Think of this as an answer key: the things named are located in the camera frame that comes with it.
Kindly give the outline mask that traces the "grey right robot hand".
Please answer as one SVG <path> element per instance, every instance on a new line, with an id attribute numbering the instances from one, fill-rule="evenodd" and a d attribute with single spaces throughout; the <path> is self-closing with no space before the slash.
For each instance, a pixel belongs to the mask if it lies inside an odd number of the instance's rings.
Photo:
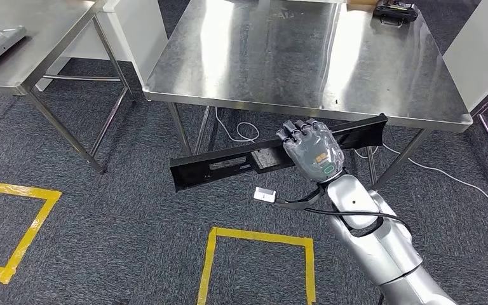
<path id="1" fill-rule="evenodd" d="M 343 170 L 344 154 L 326 124 L 313 118 L 283 123 L 277 131 L 283 148 L 305 178 L 324 183 Z"/>

